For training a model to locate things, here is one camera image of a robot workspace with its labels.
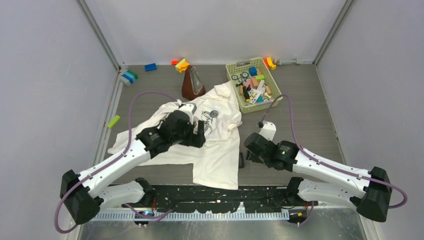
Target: white cloth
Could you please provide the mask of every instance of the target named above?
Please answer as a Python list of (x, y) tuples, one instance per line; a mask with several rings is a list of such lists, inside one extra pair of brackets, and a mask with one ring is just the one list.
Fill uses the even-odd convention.
[[(167, 152), (141, 164), (193, 164), (193, 183), (212, 188), (237, 190), (240, 136), (237, 127), (242, 114), (231, 82), (216, 85), (193, 101), (197, 106), (194, 122), (204, 121), (206, 142), (203, 147), (173, 145)], [(178, 107), (173, 102), (163, 104), (153, 116), (132, 129), (132, 139), (144, 128), (153, 127)], [(217, 111), (216, 117), (211, 112)], [(128, 142), (128, 131), (118, 133), (116, 142), (107, 152), (115, 154)]]

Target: white wall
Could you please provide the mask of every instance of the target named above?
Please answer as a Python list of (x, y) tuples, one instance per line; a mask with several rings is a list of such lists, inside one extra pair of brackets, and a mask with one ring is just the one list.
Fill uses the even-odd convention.
[(423, 13), (421, 0), (357, 1), (318, 67), (348, 163), (386, 169), (409, 196), (378, 224), (387, 240), (424, 236)]
[(345, 0), (87, 0), (127, 65), (227, 64), (279, 56), (312, 62)]
[(3, 1), (0, 36), (0, 239), (57, 240), (62, 174), (93, 162), (115, 69), (73, 0)]

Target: green basket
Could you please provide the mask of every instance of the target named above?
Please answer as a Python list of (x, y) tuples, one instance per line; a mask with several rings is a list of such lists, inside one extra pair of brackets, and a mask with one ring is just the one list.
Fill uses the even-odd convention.
[[(267, 102), (260, 102), (255, 104), (250, 104), (245, 101), (245, 98), (243, 95), (239, 94), (239, 87), (236, 86), (236, 84), (239, 83), (237, 80), (232, 80), (232, 75), (238, 75), (243, 72), (249, 72), (250, 67), (256, 67), (260, 70), (260, 72), (265, 77), (264, 81), (265, 84), (271, 89), (271, 99)], [(273, 76), (270, 73), (270, 70), (265, 65), (264, 60), (261, 57), (254, 57), (247, 61), (241, 61), (241, 62), (235, 62), (235, 63), (229, 63), (225, 65), (226, 68), (226, 76), (230, 82), (232, 82), (232, 87), (235, 90), (235, 94), (237, 96), (238, 106), (240, 107), (240, 112), (242, 114), (247, 114), (251, 112), (256, 112), (259, 110), (267, 109), (270, 104), (273, 102), (275, 97), (281, 95), (281, 91), (278, 88), (276, 81), (274, 80)], [(273, 107), (277, 106), (279, 102), (283, 99), (280, 97), (273, 105)]]

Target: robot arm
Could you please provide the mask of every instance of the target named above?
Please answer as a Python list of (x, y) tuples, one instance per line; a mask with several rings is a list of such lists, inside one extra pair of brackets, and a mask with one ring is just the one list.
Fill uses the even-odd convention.
[[(171, 112), (159, 126), (143, 129), (131, 140), (128, 151), (124, 149), (110, 156), (96, 166), (75, 174), (73, 170), (62, 176), (60, 198), (86, 176), (91, 178), (77, 187), (64, 201), (76, 224), (84, 224), (103, 209), (125, 203), (136, 203), (151, 189), (142, 178), (127, 184), (109, 186), (117, 178), (158, 154), (168, 151), (175, 144), (200, 148), (205, 143), (204, 122), (198, 121), (197, 133), (193, 123), (194, 103), (179, 103), (179, 108)], [(122, 157), (98, 174), (94, 171)]]
[(253, 162), (265, 163), (269, 168), (287, 170), (315, 177), (327, 183), (313, 182), (301, 177), (292, 177), (287, 190), (289, 201), (322, 201), (347, 206), (377, 222), (385, 222), (392, 189), (390, 187), (356, 178), (336, 171), (321, 163), (337, 167), (359, 176), (375, 178), (389, 183), (384, 169), (374, 167), (371, 171), (350, 167), (321, 157), (305, 148), (303, 150), (316, 158), (311, 160), (296, 144), (281, 141), (272, 142), (276, 127), (272, 122), (264, 122), (260, 133), (252, 133), (244, 142)]

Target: blue block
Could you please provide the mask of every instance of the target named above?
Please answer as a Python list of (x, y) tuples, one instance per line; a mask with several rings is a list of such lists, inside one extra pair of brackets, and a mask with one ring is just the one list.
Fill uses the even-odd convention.
[(156, 68), (156, 63), (145, 65), (144, 66), (144, 69), (146, 70), (146, 72), (156, 70), (157, 69)]
[(128, 81), (133, 84), (136, 81), (136, 77), (133, 76), (131, 73), (125, 72), (124, 74), (122, 74), (122, 77), (128, 79)]
[(256, 71), (256, 67), (254, 66), (249, 67), (249, 73), (252, 77), (258, 75), (258, 71)]

